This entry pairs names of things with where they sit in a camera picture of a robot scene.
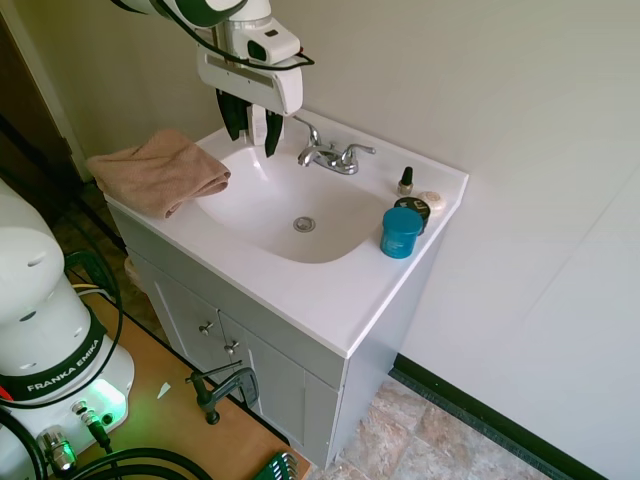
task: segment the faucet handle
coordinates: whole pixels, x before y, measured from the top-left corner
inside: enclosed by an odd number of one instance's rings
[[[340,156],[342,165],[348,166],[353,163],[353,160],[356,156],[356,150],[363,150],[369,155],[375,155],[376,153],[376,149],[373,147],[367,147],[366,145],[360,145],[359,143],[352,143],[345,149],[344,152],[342,152],[342,155]]]
[[[301,119],[299,116],[294,115],[293,118],[298,120],[300,123],[304,123],[307,127],[309,127],[309,146],[310,147],[319,147],[322,145],[322,140],[320,139],[320,132],[316,127],[314,127],[311,123],[306,120]]]

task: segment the vanity cabinet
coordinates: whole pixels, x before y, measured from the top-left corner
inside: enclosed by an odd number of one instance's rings
[[[201,371],[213,370],[235,361],[225,350],[227,340],[217,308],[135,253],[131,254],[131,259],[174,350]],[[211,378],[219,383],[228,374],[222,372]]]
[[[202,371],[237,360],[253,368],[260,389],[254,411],[306,458],[326,467],[393,367],[441,236],[344,358],[126,213],[110,209],[171,346]]]
[[[327,455],[327,441],[315,444],[331,435],[338,392],[140,255],[131,252],[131,259],[171,346],[201,371],[242,360],[235,370],[251,367],[258,378],[260,398],[253,410],[303,453],[313,447]],[[231,373],[211,378],[220,383]],[[244,400],[239,392],[234,396]]]

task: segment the door frame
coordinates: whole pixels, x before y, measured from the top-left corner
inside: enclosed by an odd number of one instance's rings
[[[85,182],[90,181],[93,176],[86,167],[86,156],[73,131],[73,127],[60,101],[60,97],[47,74],[40,54],[31,40],[28,30],[22,22],[22,18],[20,18],[20,14],[16,10],[14,0],[0,0],[0,13],[9,28],[9,33],[16,42],[18,51],[31,72],[36,87],[40,91],[40,95],[51,114],[53,123],[57,127],[60,135],[64,137],[69,144],[71,160],[78,170],[80,178]]]

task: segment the cabinet door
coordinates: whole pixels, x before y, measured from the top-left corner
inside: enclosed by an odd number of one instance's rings
[[[340,395],[271,345],[220,312],[227,342],[237,342],[233,361],[242,360],[258,377],[254,411],[285,434],[314,463],[325,465]]]
[[[138,255],[132,260],[171,346],[201,371],[230,363],[218,310]],[[211,378],[219,383],[228,375]]]

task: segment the black container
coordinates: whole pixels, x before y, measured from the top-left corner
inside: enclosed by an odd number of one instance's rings
[[[431,209],[429,205],[415,197],[404,197],[398,200],[394,207],[410,208],[420,214],[422,217],[422,231],[420,235],[424,233],[424,229],[427,228],[427,222],[429,221],[429,215],[431,215]]]

